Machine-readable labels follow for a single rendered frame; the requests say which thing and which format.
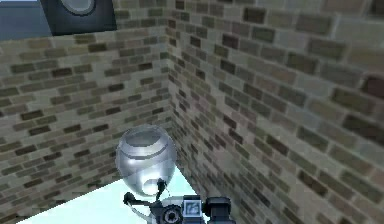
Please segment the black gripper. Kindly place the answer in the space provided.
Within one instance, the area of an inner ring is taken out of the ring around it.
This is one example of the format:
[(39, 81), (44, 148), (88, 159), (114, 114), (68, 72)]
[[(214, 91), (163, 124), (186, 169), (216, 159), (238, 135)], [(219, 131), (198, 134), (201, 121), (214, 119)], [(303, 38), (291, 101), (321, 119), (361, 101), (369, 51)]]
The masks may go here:
[[(124, 195), (123, 203), (139, 218), (147, 224), (182, 224), (182, 199), (163, 199), (160, 196), (165, 190), (165, 181), (157, 180), (156, 200), (152, 204), (148, 201), (138, 200), (131, 192)], [(145, 215), (136, 209), (136, 206), (147, 206), (150, 208), (150, 215)]]

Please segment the clear glass round vase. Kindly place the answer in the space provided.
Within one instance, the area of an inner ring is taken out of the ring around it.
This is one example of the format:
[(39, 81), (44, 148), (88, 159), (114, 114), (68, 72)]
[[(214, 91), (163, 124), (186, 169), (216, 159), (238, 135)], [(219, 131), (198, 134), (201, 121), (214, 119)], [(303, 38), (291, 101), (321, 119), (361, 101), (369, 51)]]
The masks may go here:
[(157, 182), (169, 183), (175, 172), (176, 146), (165, 129), (139, 125), (127, 130), (116, 148), (116, 168), (125, 184), (141, 196), (155, 196)]

